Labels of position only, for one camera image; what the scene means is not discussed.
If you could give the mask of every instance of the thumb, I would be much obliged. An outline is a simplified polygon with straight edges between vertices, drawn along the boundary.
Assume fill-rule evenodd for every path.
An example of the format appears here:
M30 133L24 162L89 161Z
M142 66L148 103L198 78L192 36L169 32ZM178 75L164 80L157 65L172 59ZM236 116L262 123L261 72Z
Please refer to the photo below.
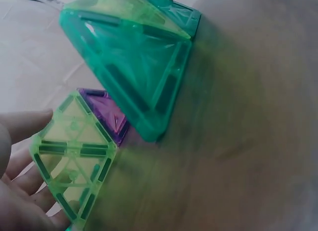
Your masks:
M5 173L11 155L11 137L7 128L0 123L0 178Z

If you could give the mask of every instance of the purple magnetic tile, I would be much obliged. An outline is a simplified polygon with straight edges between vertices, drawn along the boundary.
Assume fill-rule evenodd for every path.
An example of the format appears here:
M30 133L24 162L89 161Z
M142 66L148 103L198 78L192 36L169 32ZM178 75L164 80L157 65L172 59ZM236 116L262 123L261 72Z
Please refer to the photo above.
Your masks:
M119 146L129 128L129 122L125 114L120 111L120 108L105 90L79 88L78 91L105 130Z

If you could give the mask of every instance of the wooden table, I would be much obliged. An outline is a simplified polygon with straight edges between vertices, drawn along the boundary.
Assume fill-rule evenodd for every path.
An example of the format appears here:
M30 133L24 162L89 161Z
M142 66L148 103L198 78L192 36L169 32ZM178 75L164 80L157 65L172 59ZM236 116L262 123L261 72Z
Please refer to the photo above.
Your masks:
M169 131L129 134L87 230L318 230L318 0L195 7Z

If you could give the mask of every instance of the lime green magnetic tile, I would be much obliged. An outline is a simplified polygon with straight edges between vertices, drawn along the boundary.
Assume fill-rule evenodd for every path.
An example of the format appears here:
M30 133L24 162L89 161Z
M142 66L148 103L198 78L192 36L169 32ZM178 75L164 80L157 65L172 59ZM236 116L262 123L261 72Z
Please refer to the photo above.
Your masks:
M153 26L186 39L190 36L147 0L77 0L65 6L69 10L85 10Z
M33 138L32 158L78 229L85 225L116 148L77 91L69 95L50 124Z

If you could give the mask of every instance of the transparent plastic tile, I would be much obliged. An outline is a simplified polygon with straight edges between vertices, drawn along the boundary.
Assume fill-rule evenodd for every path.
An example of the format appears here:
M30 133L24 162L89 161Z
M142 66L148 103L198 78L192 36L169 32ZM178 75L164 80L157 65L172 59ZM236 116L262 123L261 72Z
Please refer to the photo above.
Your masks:
M60 24L103 87L147 142L168 126L191 41L166 30L74 10Z
M200 22L201 13L172 0L147 0L169 17L178 27L194 38Z
M33 138L30 153L55 199L82 229L116 155L116 144L75 91Z
M125 114L120 111L120 108L105 90L80 88L78 91L108 134L119 146L129 128L129 122Z
M147 0L77 0L65 5L65 10L84 10L108 15L167 30L186 39L190 38L184 30Z

